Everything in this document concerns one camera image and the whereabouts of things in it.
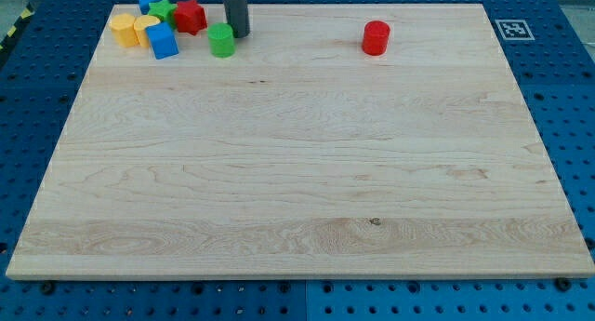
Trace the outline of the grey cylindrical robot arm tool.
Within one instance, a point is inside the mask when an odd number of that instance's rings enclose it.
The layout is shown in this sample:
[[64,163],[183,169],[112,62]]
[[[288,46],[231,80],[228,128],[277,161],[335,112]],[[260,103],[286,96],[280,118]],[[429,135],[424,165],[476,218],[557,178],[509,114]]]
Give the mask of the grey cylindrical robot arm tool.
[[244,38],[250,34],[250,21],[247,0],[222,0],[227,23],[231,26],[235,38]]

